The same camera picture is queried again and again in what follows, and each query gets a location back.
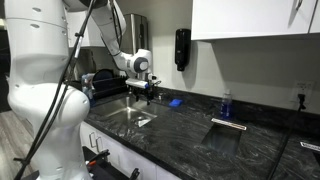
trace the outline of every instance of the blue sponge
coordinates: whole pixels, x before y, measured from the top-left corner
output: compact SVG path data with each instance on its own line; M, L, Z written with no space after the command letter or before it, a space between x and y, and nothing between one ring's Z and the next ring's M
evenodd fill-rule
M171 103L169 104L169 106L171 107L178 107L180 106L182 103L182 100L181 99L174 99L171 101Z

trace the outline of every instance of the stainless steel sink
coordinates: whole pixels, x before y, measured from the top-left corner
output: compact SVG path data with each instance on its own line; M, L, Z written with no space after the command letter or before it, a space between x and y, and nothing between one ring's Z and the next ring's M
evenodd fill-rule
M168 109L163 105L152 102L147 105L146 101L139 100L136 102L134 98L125 97L94 107L91 112L105 117L106 120L112 119L133 123L141 127Z
M218 152L235 156L242 131L246 130L246 127L221 120L212 121L215 123L201 144Z

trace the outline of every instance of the backsplash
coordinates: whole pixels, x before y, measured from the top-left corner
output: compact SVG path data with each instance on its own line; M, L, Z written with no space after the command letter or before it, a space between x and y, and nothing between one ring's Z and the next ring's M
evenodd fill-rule
M174 63L175 31L191 29L192 0L118 0L124 14L149 21L153 72L161 87L296 109L290 102L295 80L316 81L307 112L320 114L320 40L314 37L268 37L192 41L190 63L178 72Z

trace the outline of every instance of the soap dispenser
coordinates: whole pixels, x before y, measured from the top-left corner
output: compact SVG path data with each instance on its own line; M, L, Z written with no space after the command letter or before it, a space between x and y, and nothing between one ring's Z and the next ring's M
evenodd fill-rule
M184 71L189 63L191 47L191 30L178 29L176 31L175 63L178 71Z

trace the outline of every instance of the cabinet door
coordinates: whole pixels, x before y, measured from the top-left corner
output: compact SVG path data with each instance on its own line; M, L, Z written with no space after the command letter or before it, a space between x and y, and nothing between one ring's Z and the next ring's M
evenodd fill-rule
M96 130L87 123L82 122L80 126L81 145L86 146L97 154L96 137Z
M82 23L86 17L86 12L72 12L66 13L67 22L68 22L68 35L69 35L69 47L73 47L76 37L75 33L80 31ZM100 30L98 26L95 24L93 19L90 17L88 20L87 28L84 33L84 37L82 40L83 47L104 47L104 44L100 37Z
M119 149L120 171L130 177L135 168L139 168L138 180L156 180L156 165L136 152L122 146Z
M316 10L314 12L310 33L319 33L319 32L320 32L320 2L318 1Z
M306 34L316 1L194 0L192 39Z
M177 176L169 173L168 171L164 170L160 166L157 166L157 180L180 180Z
M103 134L101 137L103 139L103 147L105 149L108 149L110 152L110 155L108 156L108 161L111 163L113 167L120 170L119 152L120 152L121 144L105 134Z

